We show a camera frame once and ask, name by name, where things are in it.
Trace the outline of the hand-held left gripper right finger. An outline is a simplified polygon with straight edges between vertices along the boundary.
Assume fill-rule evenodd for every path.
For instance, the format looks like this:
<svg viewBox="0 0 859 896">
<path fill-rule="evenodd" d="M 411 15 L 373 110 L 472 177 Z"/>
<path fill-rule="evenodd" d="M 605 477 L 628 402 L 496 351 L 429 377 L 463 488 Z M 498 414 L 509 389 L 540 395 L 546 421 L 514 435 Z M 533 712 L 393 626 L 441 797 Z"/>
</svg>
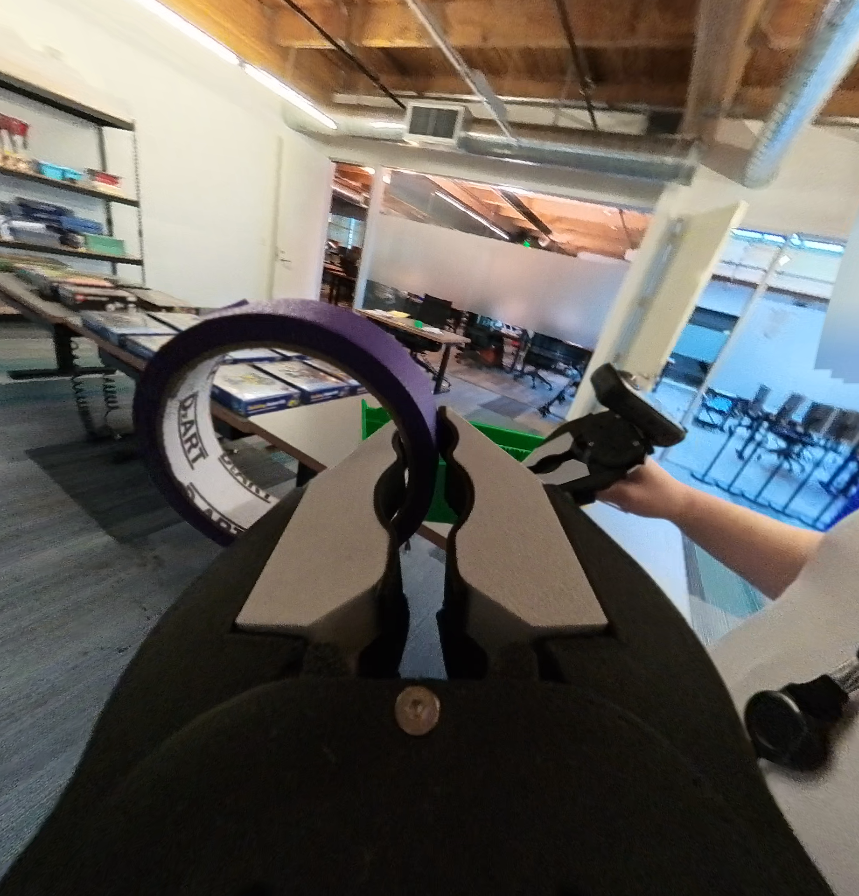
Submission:
<svg viewBox="0 0 859 896">
<path fill-rule="evenodd" d="M 597 636 L 608 620 L 545 487 L 459 414 L 440 412 L 446 585 L 436 616 L 448 676 L 485 676 L 511 648 Z"/>
</svg>

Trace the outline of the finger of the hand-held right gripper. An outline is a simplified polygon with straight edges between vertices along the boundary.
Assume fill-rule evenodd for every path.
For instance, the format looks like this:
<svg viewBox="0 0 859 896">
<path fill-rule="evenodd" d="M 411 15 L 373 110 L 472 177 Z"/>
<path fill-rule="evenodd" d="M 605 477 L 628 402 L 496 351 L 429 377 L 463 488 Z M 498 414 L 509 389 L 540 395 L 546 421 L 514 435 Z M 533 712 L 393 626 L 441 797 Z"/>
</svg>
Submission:
<svg viewBox="0 0 859 896">
<path fill-rule="evenodd" d="M 561 425 L 523 461 L 524 466 L 563 466 L 585 463 L 594 447 L 594 432 L 589 425 Z"/>
<path fill-rule="evenodd" d="M 605 489 L 605 467 L 598 463 L 566 460 L 535 462 L 535 476 L 545 487 L 555 487 L 572 497 L 595 497 Z"/>
</svg>

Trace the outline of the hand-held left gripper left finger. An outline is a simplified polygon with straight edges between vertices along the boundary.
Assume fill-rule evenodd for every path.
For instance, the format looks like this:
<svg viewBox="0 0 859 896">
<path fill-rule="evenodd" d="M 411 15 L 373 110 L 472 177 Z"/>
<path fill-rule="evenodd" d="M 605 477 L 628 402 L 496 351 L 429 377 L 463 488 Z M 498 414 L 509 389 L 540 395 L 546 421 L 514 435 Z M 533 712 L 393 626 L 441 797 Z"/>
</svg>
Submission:
<svg viewBox="0 0 859 896">
<path fill-rule="evenodd" d="M 403 479 L 394 427 L 319 473 L 238 612 L 237 628 L 331 645 L 357 673 L 396 676 L 410 621 L 391 527 Z"/>
</svg>

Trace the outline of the green plastic bin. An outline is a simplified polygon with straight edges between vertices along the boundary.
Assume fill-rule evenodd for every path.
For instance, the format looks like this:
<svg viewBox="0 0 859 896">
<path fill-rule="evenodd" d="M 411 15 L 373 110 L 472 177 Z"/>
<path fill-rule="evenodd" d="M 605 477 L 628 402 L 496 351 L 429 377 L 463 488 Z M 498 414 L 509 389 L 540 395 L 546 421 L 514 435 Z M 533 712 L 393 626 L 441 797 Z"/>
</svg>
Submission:
<svg viewBox="0 0 859 896">
<path fill-rule="evenodd" d="M 366 400 L 360 401 L 360 436 L 363 441 L 391 421 L 389 412 L 373 407 Z M 471 425 L 500 447 L 517 462 L 524 462 L 544 442 L 540 434 L 526 433 L 489 424 L 472 422 Z"/>
</svg>

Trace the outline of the purple tape roll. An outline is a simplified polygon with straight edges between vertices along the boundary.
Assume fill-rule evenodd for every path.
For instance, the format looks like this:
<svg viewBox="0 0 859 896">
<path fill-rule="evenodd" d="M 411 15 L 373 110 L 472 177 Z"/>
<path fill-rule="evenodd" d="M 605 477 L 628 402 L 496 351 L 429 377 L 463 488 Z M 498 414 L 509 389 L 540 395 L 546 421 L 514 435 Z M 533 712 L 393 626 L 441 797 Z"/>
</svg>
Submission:
<svg viewBox="0 0 859 896">
<path fill-rule="evenodd" d="M 289 347 L 334 363 L 380 401 L 397 428 L 407 471 L 391 529 L 399 543 L 414 536 L 435 489 L 433 389 L 409 353 L 377 324 L 309 299 L 219 309 L 146 363 L 134 393 L 133 426 L 146 469 L 166 502 L 220 546 L 231 545 L 277 503 L 223 459 L 211 423 L 211 387 L 222 358 L 257 347 Z"/>
</svg>

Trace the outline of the person's right hand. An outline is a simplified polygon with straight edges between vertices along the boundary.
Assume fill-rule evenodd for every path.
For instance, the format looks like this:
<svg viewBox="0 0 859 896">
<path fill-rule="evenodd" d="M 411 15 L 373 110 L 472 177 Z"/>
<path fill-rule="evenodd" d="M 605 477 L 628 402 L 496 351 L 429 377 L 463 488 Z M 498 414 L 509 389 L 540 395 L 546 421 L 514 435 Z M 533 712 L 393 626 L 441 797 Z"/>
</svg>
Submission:
<svg viewBox="0 0 859 896">
<path fill-rule="evenodd" d="M 692 487 L 647 458 L 613 485 L 599 491 L 596 500 L 642 518 L 678 523 L 692 508 L 694 496 Z"/>
</svg>

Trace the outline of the office desks with monitors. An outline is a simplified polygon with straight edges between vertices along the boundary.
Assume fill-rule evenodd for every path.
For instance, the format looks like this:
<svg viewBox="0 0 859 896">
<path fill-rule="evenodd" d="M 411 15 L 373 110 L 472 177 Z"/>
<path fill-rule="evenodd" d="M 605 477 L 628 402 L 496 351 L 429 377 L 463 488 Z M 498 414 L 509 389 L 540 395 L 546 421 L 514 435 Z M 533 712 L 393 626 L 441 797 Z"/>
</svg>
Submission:
<svg viewBox="0 0 859 896">
<path fill-rule="evenodd" d="M 430 294 L 370 283 L 357 311 L 401 344 L 436 394 L 466 385 L 490 395 L 482 407 L 501 417 L 562 420 L 592 358 L 580 344 Z"/>
</svg>

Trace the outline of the black office chairs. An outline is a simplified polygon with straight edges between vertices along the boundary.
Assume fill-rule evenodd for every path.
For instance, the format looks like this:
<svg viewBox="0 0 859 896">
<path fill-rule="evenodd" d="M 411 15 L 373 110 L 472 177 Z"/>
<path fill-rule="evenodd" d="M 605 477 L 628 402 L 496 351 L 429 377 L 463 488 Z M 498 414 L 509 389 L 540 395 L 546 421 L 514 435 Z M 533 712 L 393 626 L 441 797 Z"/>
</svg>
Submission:
<svg viewBox="0 0 859 896">
<path fill-rule="evenodd" d="M 859 411 L 798 392 L 771 409 L 771 389 L 750 398 L 708 389 L 693 423 L 722 435 L 698 483 L 753 509 L 826 531 L 859 498 Z"/>
</svg>

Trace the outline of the row of blue flat boxes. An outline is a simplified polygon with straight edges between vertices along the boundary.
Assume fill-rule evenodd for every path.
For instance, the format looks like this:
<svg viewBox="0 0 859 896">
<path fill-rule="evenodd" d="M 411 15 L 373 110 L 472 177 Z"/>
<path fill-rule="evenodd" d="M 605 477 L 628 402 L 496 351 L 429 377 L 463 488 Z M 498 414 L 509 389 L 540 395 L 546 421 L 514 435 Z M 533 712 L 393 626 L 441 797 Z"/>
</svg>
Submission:
<svg viewBox="0 0 859 896">
<path fill-rule="evenodd" d="M 202 315 L 140 309 L 82 311 L 85 329 L 139 360 L 150 360 Z M 233 350 L 218 364 L 211 397 L 241 417 L 364 395 L 366 388 L 327 361 L 291 350 Z"/>
</svg>

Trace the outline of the white shirt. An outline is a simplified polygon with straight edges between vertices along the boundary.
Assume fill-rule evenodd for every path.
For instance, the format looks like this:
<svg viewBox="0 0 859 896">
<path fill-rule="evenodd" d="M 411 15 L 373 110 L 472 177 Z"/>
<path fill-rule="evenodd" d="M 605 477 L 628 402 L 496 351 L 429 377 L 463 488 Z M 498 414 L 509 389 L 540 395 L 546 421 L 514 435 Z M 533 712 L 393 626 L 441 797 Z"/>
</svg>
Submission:
<svg viewBox="0 0 859 896">
<path fill-rule="evenodd" d="M 859 509 L 824 534 L 793 584 L 711 648 L 737 710 L 759 691 L 832 672 L 859 650 Z M 859 895 L 859 691 L 826 763 L 796 771 L 759 761 L 772 796 L 835 894 Z"/>
</svg>

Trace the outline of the black badge reel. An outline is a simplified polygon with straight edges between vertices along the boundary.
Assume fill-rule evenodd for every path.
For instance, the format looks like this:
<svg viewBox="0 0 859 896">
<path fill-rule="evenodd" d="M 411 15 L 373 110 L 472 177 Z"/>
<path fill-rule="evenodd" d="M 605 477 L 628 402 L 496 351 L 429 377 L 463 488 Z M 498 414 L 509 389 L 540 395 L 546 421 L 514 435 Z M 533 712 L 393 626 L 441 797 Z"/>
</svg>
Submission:
<svg viewBox="0 0 859 896">
<path fill-rule="evenodd" d="M 857 692 L 859 648 L 852 659 L 817 678 L 754 693 L 742 718 L 755 755 L 803 773 L 825 767 Z"/>
</svg>

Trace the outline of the ceiling light strip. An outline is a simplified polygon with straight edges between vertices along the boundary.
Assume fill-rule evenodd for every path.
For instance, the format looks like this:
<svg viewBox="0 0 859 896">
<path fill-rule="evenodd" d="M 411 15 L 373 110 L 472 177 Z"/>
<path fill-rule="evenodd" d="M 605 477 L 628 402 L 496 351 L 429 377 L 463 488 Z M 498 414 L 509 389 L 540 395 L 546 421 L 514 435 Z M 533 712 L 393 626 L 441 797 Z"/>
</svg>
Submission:
<svg viewBox="0 0 859 896">
<path fill-rule="evenodd" d="M 195 42 L 199 47 L 208 50 L 223 62 L 242 71 L 251 80 L 282 99 L 287 105 L 294 107 L 307 118 L 318 123 L 325 131 L 338 130 L 334 118 L 327 115 L 311 98 L 285 83 L 273 73 L 251 63 L 220 37 L 213 35 L 207 29 L 200 27 L 197 22 L 182 15 L 173 5 L 157 1 L 137 1 L 136 4 Z"/>
</svg>

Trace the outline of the silver air duct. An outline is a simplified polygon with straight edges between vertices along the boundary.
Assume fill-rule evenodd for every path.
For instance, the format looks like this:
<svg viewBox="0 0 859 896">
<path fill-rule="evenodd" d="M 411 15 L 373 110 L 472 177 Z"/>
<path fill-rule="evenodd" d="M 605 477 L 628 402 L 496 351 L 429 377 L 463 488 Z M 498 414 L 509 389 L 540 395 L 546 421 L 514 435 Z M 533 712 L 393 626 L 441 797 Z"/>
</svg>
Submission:
<svg viewBox="0 0 859 896">
<path fill-rule="evenodd" d="M 768 184 L 811 126 L 859 126 L 859 2 L 272 2 L 322 98 L 393 140 L 686 181 L 749 126 Z"/>
</svg>

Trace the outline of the wall shelf unit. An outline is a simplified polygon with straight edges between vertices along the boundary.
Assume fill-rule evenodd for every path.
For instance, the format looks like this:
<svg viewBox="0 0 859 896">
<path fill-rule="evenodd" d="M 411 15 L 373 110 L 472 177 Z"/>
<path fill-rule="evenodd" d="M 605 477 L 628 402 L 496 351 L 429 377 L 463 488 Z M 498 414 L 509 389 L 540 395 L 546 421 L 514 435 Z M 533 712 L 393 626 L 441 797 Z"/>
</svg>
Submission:
<svg viewBox="0 0 859 896">
<path fill-rule="evenodd" d="M 0 275 L 66 311 L 138 311 L 139 142 L 127 115 L 0 68 Z"/>
</svg>

